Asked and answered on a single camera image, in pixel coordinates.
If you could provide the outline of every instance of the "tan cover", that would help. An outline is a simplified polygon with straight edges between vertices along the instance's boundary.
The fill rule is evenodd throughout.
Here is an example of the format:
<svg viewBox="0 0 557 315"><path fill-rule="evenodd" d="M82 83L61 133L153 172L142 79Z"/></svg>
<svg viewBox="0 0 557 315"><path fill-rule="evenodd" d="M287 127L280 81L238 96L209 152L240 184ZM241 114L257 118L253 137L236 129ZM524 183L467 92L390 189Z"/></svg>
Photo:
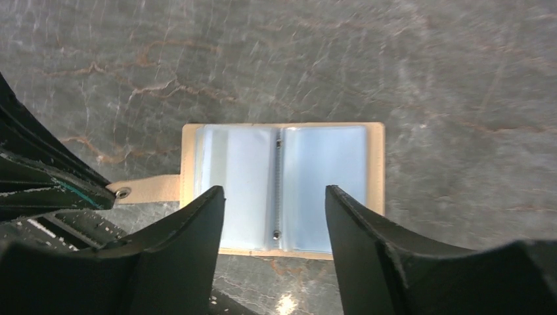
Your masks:
<svg viewBox="0 0 557 315"><path fill-rule="evenodd" d="M384 215L385 211L385 127L382 123L239 123L234 125L254 127L340 127L361 125L367 129L368 138L368 173L366 206ZM182 156L180 175L160 175L139 180L116 182L107 187L117 191L122 187L131 189L131 193L118 203L145 203L155 201L180 201L180 208L194 199L194 159L195 132L204 124L187 124L182 129ZM330 254L304 253L282 250L249 251L244 249L221 248L221 254L249 256L283 256L302 257L306 259L332 259Z"/></svg>

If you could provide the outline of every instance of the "notebook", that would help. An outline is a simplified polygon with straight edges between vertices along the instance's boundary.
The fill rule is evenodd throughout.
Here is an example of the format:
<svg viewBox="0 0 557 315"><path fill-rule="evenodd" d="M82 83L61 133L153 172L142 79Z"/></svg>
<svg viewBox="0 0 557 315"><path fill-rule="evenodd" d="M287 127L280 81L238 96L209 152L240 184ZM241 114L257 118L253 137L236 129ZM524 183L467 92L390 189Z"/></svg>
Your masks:
<svg viewBox="0 0 557 315"><path fill-rule="evenodd" d="M382 214L383 147L380 123L186 125L181 207L223 186L220 253L331 259L325 186Z"/></svg>

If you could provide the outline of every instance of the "teal stripe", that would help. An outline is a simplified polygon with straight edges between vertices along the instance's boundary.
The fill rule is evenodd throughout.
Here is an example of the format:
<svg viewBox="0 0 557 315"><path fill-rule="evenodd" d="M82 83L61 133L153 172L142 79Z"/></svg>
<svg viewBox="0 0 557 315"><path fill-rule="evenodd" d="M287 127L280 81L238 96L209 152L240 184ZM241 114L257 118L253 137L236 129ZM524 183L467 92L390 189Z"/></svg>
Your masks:
<svg viewBox="0 0 557 315"><path fill-rule="evenodd" d="M83 200L89 202L93 207L96 207L97 209L102 209L102 207L101 207L98 203L94 202L91 198L87 197L83 192L80 192L79 190L75 189L74 187L72 187L72 186L66 184L65 182L61 182L61 181L59 181L59 180L57 180L57 179L55 179L55 178L52 178L52 180L53 180L55 183L59 184L60 186L62 186L62 187L64 187L64 188L68 189L69 191L75 193L75 194L78 195L81 199L83 199Z"/></svg>

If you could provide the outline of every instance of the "tan strap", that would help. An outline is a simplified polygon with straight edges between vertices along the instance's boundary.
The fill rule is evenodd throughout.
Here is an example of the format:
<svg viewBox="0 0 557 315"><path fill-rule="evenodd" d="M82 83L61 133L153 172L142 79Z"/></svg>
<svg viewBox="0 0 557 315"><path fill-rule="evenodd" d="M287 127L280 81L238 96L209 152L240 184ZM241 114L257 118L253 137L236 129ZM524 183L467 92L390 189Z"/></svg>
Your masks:
<svg viewBox="0 0 557 315"><path fill-rule="evenodd" d="M158 175L136 180L113 182L107 186L117 194L116 203L149 203L158 201L180 200L180 175ZM118 194L125 192L124 198Z"/></svg>

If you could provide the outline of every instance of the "gray tabletop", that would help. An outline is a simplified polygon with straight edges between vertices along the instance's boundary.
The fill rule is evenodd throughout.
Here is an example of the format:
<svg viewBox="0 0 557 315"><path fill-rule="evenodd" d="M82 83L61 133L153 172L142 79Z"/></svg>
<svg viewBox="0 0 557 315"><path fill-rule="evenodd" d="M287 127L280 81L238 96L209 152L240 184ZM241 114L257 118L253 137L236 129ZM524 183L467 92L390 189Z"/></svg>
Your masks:
<svg viewBox="0 0 557 315"><path fill-rule="evenodd" d="M185 123L381 121L387 217L471 248L557 236L556 41L549 0L0 3L0 71L106 178L178 173ZM215 286L342 313L328 261L221 256Z"/></svg>

